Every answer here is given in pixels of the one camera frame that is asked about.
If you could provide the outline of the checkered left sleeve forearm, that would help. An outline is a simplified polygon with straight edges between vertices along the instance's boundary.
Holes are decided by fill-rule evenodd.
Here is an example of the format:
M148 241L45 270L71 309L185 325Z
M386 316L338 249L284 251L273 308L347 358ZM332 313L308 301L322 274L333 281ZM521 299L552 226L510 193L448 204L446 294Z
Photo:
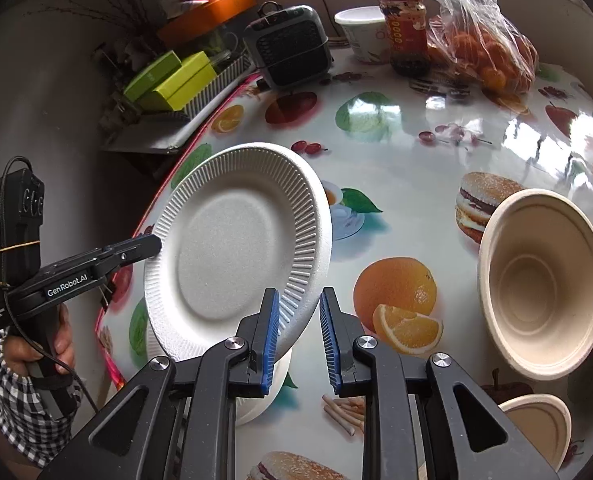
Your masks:
M12 372L0 330L0 432L8 443L39 468L47 466L72 439L72 424L82 403L82 390L74 385L74 412L54 419L46 411L31 379Z

